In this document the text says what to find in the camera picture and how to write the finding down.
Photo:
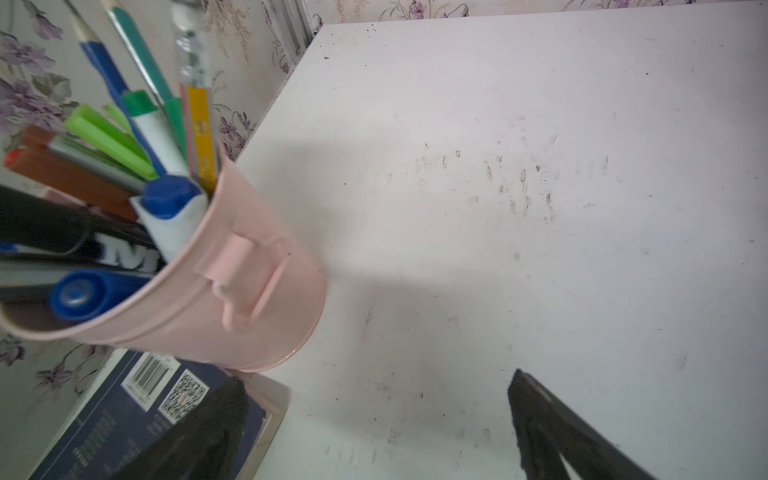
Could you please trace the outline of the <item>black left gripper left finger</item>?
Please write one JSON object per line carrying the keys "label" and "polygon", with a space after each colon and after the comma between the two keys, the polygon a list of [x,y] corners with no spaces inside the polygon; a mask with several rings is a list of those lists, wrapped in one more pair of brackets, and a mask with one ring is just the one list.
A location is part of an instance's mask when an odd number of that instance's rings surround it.
{"label": "black left gripper left finger", "polygon": [[113,475],[115,479],[234,479],[248,401],[230,378]]}

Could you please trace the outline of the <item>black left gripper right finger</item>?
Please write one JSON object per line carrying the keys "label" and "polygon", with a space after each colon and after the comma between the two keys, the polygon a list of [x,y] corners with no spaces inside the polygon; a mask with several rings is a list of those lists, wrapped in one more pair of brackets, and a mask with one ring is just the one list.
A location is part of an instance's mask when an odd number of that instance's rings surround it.
{"label": "black left gripper right finger", "polygon": [[586,423],[531,374],[518,369],[507,390],[521,468],[529,479],[652,476]]}

